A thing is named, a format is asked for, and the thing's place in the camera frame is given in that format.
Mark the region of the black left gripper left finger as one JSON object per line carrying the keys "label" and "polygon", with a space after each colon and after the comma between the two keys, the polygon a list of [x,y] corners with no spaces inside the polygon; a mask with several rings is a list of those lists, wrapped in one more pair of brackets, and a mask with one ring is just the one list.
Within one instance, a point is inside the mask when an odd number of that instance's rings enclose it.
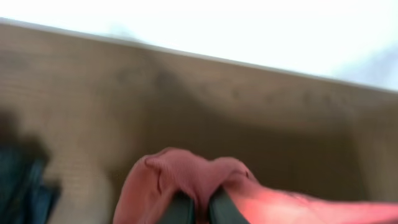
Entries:
{"label": "black left gripper left finger", "polygon": [[195,203],[186,193],[177,192],[158,224],[196,224]]}

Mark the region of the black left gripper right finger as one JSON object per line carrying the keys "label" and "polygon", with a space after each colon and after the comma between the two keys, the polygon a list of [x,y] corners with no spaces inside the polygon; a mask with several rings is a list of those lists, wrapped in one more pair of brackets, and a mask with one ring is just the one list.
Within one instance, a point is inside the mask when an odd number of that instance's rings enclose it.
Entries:
{"label": "black left gripper right finger", "polygon": [[209,224],[249,224],[222,187],[210,199],[208,219]]}

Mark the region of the orange red t-shirt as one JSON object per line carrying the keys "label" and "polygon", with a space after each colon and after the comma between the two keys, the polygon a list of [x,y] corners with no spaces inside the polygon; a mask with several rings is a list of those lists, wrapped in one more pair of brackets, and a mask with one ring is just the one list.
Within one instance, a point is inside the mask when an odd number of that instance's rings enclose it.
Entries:
{"label": "orange red t-shirt", "polygon": [[239,160],[167,148],[139,159],[115,223],[396,223],[396,203],[332,202],[262,186]]}

